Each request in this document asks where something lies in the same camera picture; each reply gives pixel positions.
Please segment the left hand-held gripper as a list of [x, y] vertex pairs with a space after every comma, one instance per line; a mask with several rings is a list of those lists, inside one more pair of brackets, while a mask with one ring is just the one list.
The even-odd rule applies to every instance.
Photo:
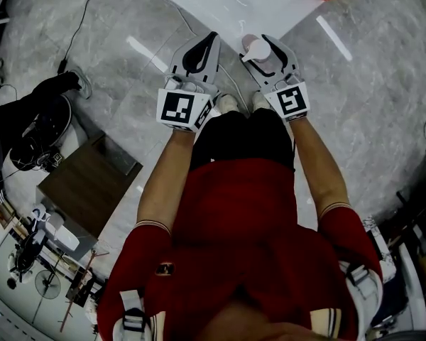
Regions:
[[196, 36], [173, 56], [164, 88], [158, 90], [157, 122], [174, 130], [199, 132], [213, 110], [219, 90], [217, 73], [221, 38], [215, 31]]

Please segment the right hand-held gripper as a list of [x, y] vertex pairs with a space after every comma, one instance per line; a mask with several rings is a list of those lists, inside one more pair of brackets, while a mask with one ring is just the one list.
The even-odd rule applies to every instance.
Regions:
[[[292, 73], [299, 69], [294, 52], [280, 40], [263, 34], [262, 38], [270, 46], [271, 52], [262, 63], [244, 59], [240, 53], [240, 61], [256, 81], [269, 105], [286, 122], [306, 117], [310, 110], [310, 102], [305, 81], [297, 74]], [[287, 77], [274, 86], [275, 75]]]

